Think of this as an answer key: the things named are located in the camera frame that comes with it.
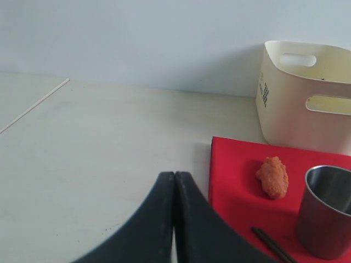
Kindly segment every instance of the white table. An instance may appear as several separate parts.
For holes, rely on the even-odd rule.
[[[0,130],[64,80],[0,72]]]
[[[0,136],[1,262],[71,262],[161,171],[191,172],[207,196],[212,136],[264,142],[254,99],[68,82]]]

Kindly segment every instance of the cream storage bin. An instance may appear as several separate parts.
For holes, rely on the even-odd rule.
[[[351,155],[351,51],[266,42],[256,105],[268,143]]]

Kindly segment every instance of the fried chicken nugget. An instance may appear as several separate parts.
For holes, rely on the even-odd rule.
[[[261,181],[263,191],[271,199],[285,196],[289,181],[285,165],[281,163],[279,157],[267,157],[256,172],[256,177]]]

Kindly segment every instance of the stainless steel cup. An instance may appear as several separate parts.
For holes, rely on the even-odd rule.
[[[351,246],[351,171],[313,167],[306,172],[305,183],[297,239],[319,258],[340,258]]]

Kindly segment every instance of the chopstick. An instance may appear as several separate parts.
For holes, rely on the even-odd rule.
[[[266,232],[260,228],[251,227],[252,232],[261,239],[284,263],[298,263],[284,248],[276,243]]]

